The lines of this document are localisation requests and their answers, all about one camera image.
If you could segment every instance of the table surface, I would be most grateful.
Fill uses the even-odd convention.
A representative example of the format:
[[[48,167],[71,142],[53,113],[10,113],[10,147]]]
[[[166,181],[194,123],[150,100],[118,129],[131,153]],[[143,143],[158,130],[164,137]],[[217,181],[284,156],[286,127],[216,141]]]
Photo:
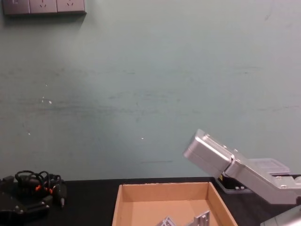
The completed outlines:
[[[293,205],[270,205],[256,194],[225,194],[213,178],[152,178],[68,181],[68,199],[62,210],[53,206],[47,217],[26,226],[111,226],[121,184],[213,182],[239,226],[259,226]]]

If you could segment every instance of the teal wall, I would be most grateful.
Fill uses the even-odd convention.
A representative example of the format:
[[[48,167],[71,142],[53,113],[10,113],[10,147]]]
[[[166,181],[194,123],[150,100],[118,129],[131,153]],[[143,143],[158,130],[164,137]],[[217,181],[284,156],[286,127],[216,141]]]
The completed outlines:
[[[206,176],[182,157],[198,128],[301,172],[300,1],[87,2],[0,16],[0,177]]]

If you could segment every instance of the electrical outlet panel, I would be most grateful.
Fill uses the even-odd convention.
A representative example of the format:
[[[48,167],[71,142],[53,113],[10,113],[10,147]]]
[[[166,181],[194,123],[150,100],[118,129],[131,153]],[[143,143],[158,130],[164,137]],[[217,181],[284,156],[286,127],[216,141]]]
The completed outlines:
[[[85,12],[84,0],[57,0],[57,12]]]
[[[5,15],[86,13],[85,0],[2,0]]]
[[[30,13],[57,13],[56,0],[29,0]]]
[[[2,0],[5,15],[30,14],[29,0]]]

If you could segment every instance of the robotic arm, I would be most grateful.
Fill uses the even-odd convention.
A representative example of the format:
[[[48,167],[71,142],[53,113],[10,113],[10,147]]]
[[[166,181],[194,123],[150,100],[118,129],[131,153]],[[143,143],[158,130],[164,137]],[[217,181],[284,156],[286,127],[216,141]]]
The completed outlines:
[[[273,177],[200,129],[183,155],[209,175],[225,173],[271,204],[296,204],[301,196],[301,177]]]

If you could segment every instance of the cardboard box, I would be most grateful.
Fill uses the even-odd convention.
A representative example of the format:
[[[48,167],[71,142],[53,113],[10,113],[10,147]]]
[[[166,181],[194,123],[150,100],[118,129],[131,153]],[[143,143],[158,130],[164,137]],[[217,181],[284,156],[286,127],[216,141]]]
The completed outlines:
[[[207,210],[210,226],[237,226],[212,183],[120,185],[112,226],[185,226]]]

